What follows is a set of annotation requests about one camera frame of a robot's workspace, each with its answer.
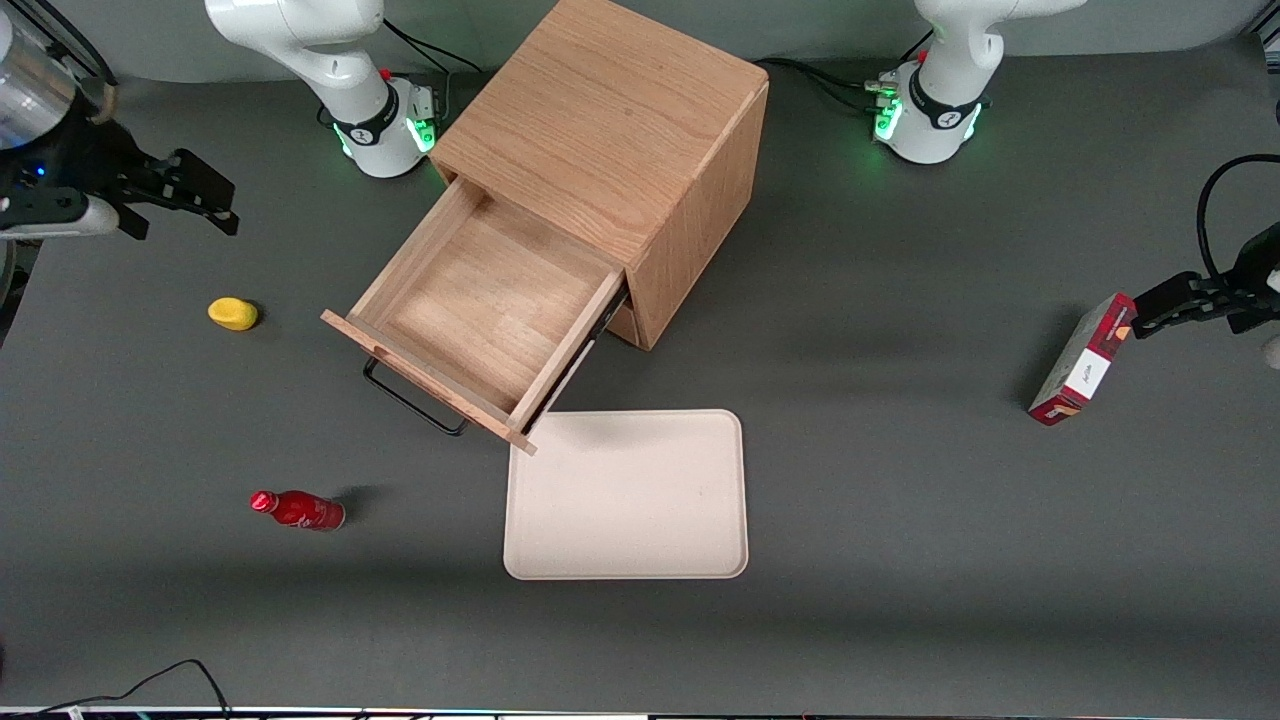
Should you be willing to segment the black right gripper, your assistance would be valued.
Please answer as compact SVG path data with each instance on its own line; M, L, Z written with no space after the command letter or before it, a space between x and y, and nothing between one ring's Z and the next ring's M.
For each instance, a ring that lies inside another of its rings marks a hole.
M1 159L4 219L83 219L100 206L116 211L119 231L146 240L150 222L131 205L147 204L202 217L227 236L239 231L227 177L188 149L152 160L115 120L69 115Z

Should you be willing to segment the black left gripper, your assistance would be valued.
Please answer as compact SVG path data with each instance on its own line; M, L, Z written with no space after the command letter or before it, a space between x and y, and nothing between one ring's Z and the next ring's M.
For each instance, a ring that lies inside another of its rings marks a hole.
M1248 240L1228 272L1231 291L1196 272L1181 272L1135 297L1137 340L1192 322L1228 316L1233 334L1279 319L1279 223Z

